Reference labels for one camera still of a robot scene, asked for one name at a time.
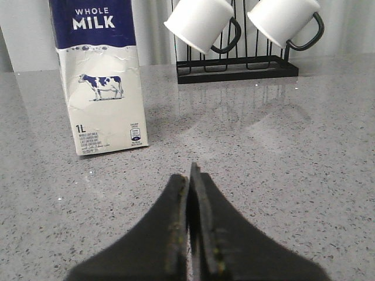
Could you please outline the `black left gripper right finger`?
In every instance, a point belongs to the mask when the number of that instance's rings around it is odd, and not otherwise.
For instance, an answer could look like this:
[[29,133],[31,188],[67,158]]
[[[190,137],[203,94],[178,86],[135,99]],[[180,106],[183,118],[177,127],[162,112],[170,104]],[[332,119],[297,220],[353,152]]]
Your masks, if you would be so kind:
[[196,163],[190,168],[190,237],[200,280],[330,279],[248,222]]

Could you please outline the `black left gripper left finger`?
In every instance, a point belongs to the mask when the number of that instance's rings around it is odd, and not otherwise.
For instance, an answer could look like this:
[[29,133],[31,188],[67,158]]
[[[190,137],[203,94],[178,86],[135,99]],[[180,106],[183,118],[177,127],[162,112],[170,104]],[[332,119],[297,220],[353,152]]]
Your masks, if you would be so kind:
[[66,280],[186,280],[189,184],[173,174],[151,209],[122,238],[75,266]]

